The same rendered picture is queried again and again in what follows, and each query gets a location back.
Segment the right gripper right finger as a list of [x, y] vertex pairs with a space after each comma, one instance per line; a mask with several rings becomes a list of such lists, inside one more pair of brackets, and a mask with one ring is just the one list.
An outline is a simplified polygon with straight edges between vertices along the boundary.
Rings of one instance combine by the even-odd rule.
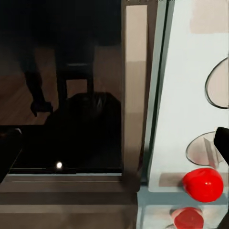
[[229, 129], [224, 127], [217, 128], [214, 145], [229, 165]]

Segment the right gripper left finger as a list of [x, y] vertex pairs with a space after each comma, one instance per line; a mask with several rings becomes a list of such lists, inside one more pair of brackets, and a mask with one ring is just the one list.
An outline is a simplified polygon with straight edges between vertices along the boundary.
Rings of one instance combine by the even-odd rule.
[[0, 184], [25, 145], [21, 127], [0, 132]]

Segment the microwave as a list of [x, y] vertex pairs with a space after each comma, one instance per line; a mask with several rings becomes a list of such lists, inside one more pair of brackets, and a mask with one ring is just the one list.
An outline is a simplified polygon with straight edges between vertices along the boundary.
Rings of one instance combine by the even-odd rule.
[[0, 192], [229, 192], [229, 0], [0, 0]]

